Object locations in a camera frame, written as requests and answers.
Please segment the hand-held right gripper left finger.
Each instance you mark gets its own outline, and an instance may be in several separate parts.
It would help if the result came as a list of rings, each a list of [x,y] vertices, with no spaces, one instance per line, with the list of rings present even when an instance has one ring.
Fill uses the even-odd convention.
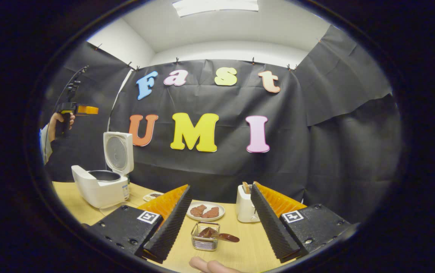
[[[191,201],[190,187],[183,185],[137,208],[119,206],[88,230],[119,252],[163,263]]]

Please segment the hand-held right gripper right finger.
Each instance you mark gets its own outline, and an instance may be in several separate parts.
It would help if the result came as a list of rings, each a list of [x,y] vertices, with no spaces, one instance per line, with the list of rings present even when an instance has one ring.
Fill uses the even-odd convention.
[[[354,228],[323,204],[306,206],[257,182],[250,198],[281,263],[322,249]]]

